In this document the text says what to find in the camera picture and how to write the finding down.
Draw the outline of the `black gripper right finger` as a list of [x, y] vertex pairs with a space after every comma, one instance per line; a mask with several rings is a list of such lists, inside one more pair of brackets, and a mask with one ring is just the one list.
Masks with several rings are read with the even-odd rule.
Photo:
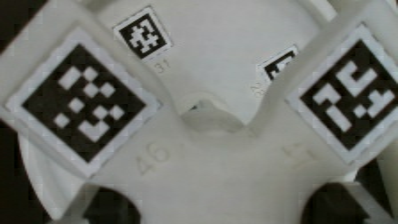
[[307, 200], [300, 224], [391, 224], [384, 185], [327, 183]]

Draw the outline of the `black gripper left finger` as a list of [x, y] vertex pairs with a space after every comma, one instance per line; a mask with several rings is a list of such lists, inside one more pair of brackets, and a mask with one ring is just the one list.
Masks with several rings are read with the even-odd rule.
[[62, 215], [64, 224], [140, 224], [142, 216], [124, 195], [107, 187], [85, 185]]

